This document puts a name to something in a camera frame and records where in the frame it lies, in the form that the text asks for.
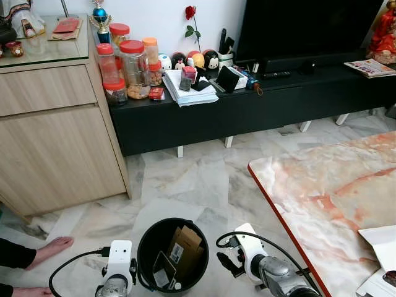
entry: black tv console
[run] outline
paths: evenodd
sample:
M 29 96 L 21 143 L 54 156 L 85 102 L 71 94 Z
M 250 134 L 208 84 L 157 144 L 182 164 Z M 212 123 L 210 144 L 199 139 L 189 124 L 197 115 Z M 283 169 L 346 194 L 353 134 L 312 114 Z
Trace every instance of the black tv console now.
M 396 76 L 367 79 L 344 65 L 313 75 L 260 81 L 263 96 L 249 90 L 218 93 L 216 103 L 180 108 L 165 100 L 130 100 L 110 108 L 124 156 L 273 129 L 396 102 Z

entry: cabinet drawer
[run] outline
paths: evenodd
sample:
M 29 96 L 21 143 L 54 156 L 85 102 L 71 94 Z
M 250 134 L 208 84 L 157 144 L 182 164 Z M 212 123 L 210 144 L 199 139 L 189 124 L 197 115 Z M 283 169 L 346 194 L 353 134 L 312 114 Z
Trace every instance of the cabinet drawer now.
M 125 192 L 100 110 L 0 119 L 0 197 L 21 215 Z
M 0 74 L 0 90 L 0 116 L 96 102 L 84 65 Z

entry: black pants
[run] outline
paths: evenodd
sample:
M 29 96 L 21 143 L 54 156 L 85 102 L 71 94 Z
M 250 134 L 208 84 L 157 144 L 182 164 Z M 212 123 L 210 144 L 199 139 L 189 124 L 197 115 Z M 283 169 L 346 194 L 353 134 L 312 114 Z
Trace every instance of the black pants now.
M 33 262 L 35 256 L 35 249 L 27 249 L 0 238 L 0 266 L 25 269 Z M 11 297 L 13 292 L 14 289 L 10 285 L 0 283 L 1 297 Z

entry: marble table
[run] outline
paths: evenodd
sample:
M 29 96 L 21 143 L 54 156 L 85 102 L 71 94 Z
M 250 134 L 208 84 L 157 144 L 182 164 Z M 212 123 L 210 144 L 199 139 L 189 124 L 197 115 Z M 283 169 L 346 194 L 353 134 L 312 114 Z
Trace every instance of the marble table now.
M 359 229 L 396 225 L 396 132 L 250 162 L 326 296 L 356 296 L 380 266 Z

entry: wooden cabinet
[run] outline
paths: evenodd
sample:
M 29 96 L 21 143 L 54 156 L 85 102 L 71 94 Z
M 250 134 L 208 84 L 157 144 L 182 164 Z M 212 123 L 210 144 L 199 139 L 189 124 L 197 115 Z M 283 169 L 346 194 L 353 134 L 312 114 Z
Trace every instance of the wooden cabinet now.
M 0 201 L 27 220 L 124 192 L 130 197 L 89 21 L 80 17 L 77 40 L 40 35 L 34 40 L 45 45 L 43 54 L 22 40 L 25 55 L 6 53 L 0 61 Z M 45 21 L 51 33 L 56 17 Z
M 97 107 L 0 124 L 0 194 L 23 216 L 125 192 Z

